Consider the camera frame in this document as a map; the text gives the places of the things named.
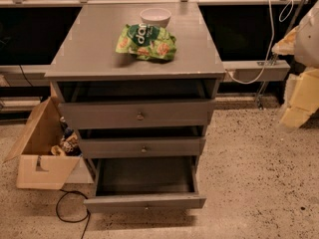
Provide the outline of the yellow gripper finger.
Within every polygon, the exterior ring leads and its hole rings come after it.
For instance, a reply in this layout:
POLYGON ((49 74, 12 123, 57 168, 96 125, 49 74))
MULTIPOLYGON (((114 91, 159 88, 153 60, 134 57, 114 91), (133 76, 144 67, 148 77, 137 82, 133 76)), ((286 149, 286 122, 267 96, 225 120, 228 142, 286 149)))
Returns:
POLYGON ((319 69, 307 68, 299 76, 290 74, 279 115, 283 128, 299 128, 319 109, 319 69))
POLYGON ((295 41, 299 27, 293 28, 283 39, 277 42, 272 52, 277 55, 293 55, 295 53, 295 41))

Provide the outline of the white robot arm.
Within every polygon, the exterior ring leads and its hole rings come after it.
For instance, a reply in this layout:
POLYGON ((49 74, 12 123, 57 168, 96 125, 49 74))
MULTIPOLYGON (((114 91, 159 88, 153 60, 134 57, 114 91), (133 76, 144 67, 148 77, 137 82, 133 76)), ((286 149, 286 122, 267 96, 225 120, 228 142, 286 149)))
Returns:
POLYGON ((305 66, 299 76, 289 75, 280 114, 279 125, 294 130, 319 109, 319 1, 298 26, 273 46, 272 52, 293 55, 296 62, 305 66))

